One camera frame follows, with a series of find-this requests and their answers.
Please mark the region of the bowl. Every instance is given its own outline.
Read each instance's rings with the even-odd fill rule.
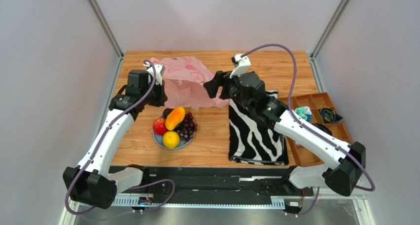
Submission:
[[[153,131],[153,129],[152,129],[152,132],[153,132],[153,139],[155,140],[155,142],[156,142],[156,143],[157,143],[160,147],[162,147],[162,148],[164,148],[164,149],[167,149],[167,150],[177,150],[177,149],[180,149],[180,148],[184,147],[185,145],[189,144],[189,143],[190,143],[190,141],[191,141],[191,140],[189,140],[189,141],[181,140],[181,141],[179,142],[178,146],[176,146],[176,147],[175,147],[175,148],[173,148],[173,149],[170,149],[170,148],[167,148],[167,147],[165,147],[165,146],[163,145],[163,135],[158,135],[158,134],[156,134],[156,133]]]

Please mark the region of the gray floor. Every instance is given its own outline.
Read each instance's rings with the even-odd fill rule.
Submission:
[[[312,201],[305,201],[305,211]],[[95,209],[89,219],[104,219],[130,211],[128,207],[111,207],[107,210]],[[78,225],[92,224],[78,218]],[[324,199],[306,216],[291,218],[283,212],[258,209],[185,209],[161,208],[150,214],[128,214],[119,218],[100,222],[104,225],[359,225],[353,201],[351,199]]]

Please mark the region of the pink bag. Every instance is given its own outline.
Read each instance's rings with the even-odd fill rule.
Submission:
[[[213,79],[214,74],[197,58],[183,56],[177,58],[164,58],[161,61],[152,58],[153,63],[162,63],[165,66],[163,80],[165,81],[165,94],[168,97],[165,107],[176,108],[192,107],[222,108],[229,103],[229,100],[216,98],[211,99],[207,94],[203,83]]]

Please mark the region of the wall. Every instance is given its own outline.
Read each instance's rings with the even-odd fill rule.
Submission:
[[[0,224],[57,224],[117,58],[86,0],[0,0]]]
[[[340,0],[97,0],[127,50],[312,51]]]
[[[420,3],[352,0],[318,65],[377,185],[376,224],[420,220]]]

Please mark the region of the apple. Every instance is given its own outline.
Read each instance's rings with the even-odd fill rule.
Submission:
[[[164,135],[168,131],[168,129],[165,126],[164,117],[158,118],[153,122],[153,131],[157,135]]]

